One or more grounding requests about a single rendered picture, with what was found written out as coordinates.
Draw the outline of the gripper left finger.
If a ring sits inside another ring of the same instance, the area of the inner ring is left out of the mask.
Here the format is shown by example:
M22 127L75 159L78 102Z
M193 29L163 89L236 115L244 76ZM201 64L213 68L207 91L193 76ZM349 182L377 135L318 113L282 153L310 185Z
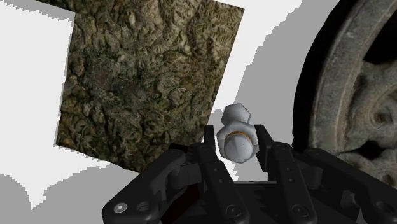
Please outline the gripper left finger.
M204 142L170 144L102 208L103 224L250 224L250 213L215 152Z

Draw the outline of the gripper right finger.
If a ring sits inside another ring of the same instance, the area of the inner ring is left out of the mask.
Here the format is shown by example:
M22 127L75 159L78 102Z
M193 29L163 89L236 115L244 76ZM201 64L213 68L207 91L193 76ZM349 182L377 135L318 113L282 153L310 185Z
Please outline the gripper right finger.
M397 190L321 150L294 150L255 125L258 161L278 187L284 224L397 224Z

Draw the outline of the grey bolt with nut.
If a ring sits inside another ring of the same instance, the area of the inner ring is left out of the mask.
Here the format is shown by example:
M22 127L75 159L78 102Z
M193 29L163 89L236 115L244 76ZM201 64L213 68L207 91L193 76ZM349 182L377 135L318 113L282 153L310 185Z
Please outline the grey bolt with nut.
M259 152L256 129L249 123L250 119L250 112L241 103L225 107L221 117L223 127L217 132L223 158L242 164Z

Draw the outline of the rusty grey wheel with tyre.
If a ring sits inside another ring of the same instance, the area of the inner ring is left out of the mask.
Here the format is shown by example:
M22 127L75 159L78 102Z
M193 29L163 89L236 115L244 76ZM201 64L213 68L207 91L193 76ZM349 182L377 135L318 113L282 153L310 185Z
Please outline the rusty grey wheel with tyre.
M338 0L303 63L293 146L397 189L397 0Z

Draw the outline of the mossy rock patterned robot stand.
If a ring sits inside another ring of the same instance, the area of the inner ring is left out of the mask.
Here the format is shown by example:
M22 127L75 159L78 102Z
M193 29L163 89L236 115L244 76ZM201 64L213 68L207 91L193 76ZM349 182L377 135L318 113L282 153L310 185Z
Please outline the mossy rock patterned robot stand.
M202 139L243 9L217 0L44 0L74 12L56 142L142 171Z

